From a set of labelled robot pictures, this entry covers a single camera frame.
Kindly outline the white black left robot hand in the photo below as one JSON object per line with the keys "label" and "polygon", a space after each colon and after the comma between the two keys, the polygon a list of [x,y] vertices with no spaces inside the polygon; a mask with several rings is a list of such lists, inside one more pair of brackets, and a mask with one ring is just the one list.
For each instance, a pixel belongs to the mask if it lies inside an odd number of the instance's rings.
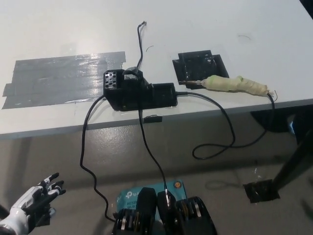
{"label": "white black left robot hand", "polygon": [[0,222],[2,229],[12,235],[27,235],[36,227],[48,226],[55,209],[50,203],[66,193],[64,181],[52,183],[59,176],[54,173],[29,188],[9,211],[9,215]]}

